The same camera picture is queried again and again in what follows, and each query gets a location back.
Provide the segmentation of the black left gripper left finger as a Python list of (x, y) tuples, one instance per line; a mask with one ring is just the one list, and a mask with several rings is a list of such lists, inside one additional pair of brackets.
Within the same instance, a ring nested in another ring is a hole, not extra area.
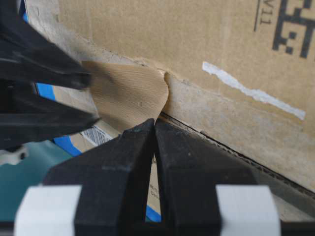
[(27, 189), (16, 236), (121, 236), (145, 219), (154, 120), (52, 167)]

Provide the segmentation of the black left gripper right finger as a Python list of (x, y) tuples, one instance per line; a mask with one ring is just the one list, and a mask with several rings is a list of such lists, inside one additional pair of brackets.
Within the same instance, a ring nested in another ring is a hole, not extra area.
[(176, 235), (280, 235), (271, 190), (250, 167), (160, 119), (155, 132), (161, 210)]

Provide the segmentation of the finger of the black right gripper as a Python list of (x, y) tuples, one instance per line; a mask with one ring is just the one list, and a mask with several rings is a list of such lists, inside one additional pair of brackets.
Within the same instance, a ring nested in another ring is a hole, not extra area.
[(92, 82), (89, 71), (23, 20), (14, 0), (0, 2), (0, 77), (79, 90)]
[(28, 87), (0, 85), (0, 148), (51, 140), (91, 128), (99, 118), (41, 97)]

